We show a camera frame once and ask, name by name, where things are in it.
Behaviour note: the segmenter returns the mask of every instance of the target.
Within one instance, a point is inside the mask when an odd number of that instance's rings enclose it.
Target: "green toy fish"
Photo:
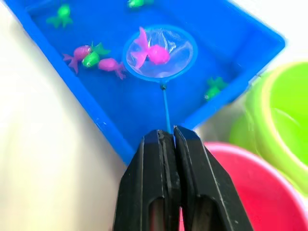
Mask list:
[[[210,86],[209,90],[205,93],[204,98],[206,101],[209,101],[213,99],[215,96],[217,96],[221,90],[227,87],[227,83],[225,83],[221,77],[218,77],[217,79],[210,78],[207,81],[207,84]]]
[[[105,50],[102,43],[99,43],[96,47],[91,45],[92,53],[88,54],[83,60],[82,64],[85,67],[93,67],[94,65],[100,62],[100,55],[107,55],[110,53],[110,50]]]
[[[128,1],[128,7],[130,8],[137,8],[141,7],[145,4],[152,4],[153,0],[129,0]]]
[[[73,20],[70,18],[71,9],[68,4],[63,4],[58,9],[58,15],[55,17],[50,17],[46,20],[48,24],[53,24],[55,28],[58,28],[62,24],[63,27],[66,27],[67,24],[72,24]]]

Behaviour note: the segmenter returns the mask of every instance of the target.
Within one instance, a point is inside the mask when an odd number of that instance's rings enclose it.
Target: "pink goldfish toy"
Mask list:
[[[68,54],[63,54],[64,56],[63,60],[64,61],[71,60],[68,66],[73,68],[77,74],[78,73],[78,62],[82,61],[91,52],[92,52],[91,46],[88,46],[88,45],[81,46],[74,50],[73,57]]]
[[[135,68],[141,68],[147,56],[155,65],[166,64],[169,61],[170,54],[165,48],[159,45],[149,46],[145,30],[142,27],[140,27],[140,36],[134,42],[141,48],[141,51],[131,53],[137,60]]]
[[[98,69],[103,71],[115,71],[121,80],[125,78],[125,75],[122,74],[122,72],[125,71],[123,63],[118,64],[113,58],[100,60],[98,63]]]

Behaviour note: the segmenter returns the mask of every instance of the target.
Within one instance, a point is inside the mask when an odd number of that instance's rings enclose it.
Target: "lime green container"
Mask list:
[[[245,107],[230,142],[263,157],[308,197],[308,62],[263,75]]]

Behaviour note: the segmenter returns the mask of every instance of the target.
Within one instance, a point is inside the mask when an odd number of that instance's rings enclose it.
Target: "blue plastic tray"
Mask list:
[[[168,83],[166,93],[171,125],[193,129],[243,93],[248,81],[285,46],[281,36],[225,0],[156,0],[135,10],[126,0],[66,1],[74,24],[64,29],[46,24],[59,1],[6,3],[127,164],[144,134],[167,130],[159,85],[129,75],[122,81],[112,72],[82,67],[76,76],[62,53],[102,42],[112,50],[110,57],[120,61],[139,26],[168,24],[186,30],[197,42],[198,57],[190,70]],[[229,86],[206,102],[206,81],[218,76]]]

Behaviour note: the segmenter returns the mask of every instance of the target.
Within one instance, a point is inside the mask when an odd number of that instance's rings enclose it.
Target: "pink bowl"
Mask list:
[[[239,147],[220,142],[205,146],[230,174],[255,231],[308,231],[302,200],[277,170]]]

